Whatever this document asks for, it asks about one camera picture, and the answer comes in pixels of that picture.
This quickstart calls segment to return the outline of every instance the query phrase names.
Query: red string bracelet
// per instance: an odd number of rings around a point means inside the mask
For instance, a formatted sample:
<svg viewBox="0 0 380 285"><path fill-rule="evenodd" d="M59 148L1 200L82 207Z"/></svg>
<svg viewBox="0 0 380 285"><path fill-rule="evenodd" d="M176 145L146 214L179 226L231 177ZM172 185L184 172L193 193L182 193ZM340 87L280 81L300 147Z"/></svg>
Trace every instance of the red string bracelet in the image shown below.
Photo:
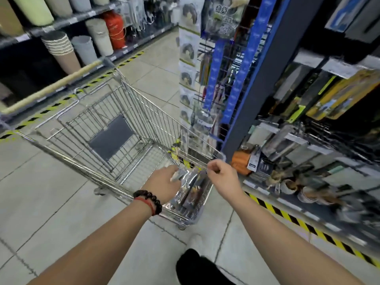
<svg viewBox="0 0 380 285"><path fill-rule="evenodd" d="M134 200L143 201L145 204L147 204L150 207L150 210L152 211L152 216L154 216L156 214L156 211L153 208L153 205L149 200L146 200L144 197L136 197Z"/></svg>

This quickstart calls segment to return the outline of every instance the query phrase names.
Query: foot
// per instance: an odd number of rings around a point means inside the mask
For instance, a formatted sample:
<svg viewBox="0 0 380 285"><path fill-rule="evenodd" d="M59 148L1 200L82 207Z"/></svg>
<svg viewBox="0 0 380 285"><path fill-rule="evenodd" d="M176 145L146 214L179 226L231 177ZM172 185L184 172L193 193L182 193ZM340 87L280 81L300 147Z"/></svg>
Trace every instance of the foot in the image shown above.
<svg viewBox="0 0 380 285"><path fill-rule="evenodd" d="M186 250L188 249L194 249L199 254L199 256L203 255L203 239L201 235L194 234L190 237L190 240L188 241L186 246Z"/></svg>

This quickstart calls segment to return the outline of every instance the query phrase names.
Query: tiled floor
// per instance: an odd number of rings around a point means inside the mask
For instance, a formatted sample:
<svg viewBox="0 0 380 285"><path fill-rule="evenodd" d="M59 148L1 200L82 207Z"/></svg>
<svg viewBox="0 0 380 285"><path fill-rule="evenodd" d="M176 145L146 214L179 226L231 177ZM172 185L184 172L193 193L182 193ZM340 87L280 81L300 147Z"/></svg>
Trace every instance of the tiled floor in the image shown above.
<svg viewBox="0 0 380 285"><path fill-rule="evenodd" d="M174 31L157 40L121 69L131 85L175 119L177 35ZM26 284L125 206L112 196L95 196L94 184L25 141L1 143L0 156L1 284ZM365 284L378 284L380 270L374 266L280 221ZM199 222L185 231L160 217L151 218L110 284L177 284L175 263L194 233L203 236L204 254L236 284L278 284L236 213L215 190ZM141 254L147 244L160 262Z"/></svg>

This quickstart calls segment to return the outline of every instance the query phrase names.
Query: wire basket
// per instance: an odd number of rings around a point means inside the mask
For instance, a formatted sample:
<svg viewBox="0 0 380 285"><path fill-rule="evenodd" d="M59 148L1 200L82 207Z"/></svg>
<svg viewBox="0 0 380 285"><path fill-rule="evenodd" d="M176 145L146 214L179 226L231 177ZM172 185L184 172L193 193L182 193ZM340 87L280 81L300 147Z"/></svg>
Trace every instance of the wire basket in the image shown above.
<svg viewBox="0 0 380 285"><path fill-rule="evenodd" d="M78 94L71 105L39 124L35 132L43 139L22 137L127 204L156 169L177 164L202 171L212 159L225 160L203 140L201 149L192 148L199 137L131 87L108 59L104 62L113 68L107 81ZM181 227L193 224L212 184L206 179L202 187L191 214L168 203L160 215Z"/></svg>

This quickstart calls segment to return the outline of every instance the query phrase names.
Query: shopping cart wheel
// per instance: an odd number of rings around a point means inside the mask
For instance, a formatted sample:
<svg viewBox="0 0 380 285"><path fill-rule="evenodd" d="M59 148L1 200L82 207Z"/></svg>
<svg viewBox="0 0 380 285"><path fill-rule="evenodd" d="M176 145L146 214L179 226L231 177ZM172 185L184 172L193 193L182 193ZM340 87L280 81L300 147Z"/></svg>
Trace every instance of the shopping cart wheel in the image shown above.
<svg viewBox="0 0 380 285"><path fill-rule="evenodd" d="M106 189L102 189L102 188L96 188L94 190L94 194L97 195L97 196L104 196L107 194L107 190Z"/></svg>

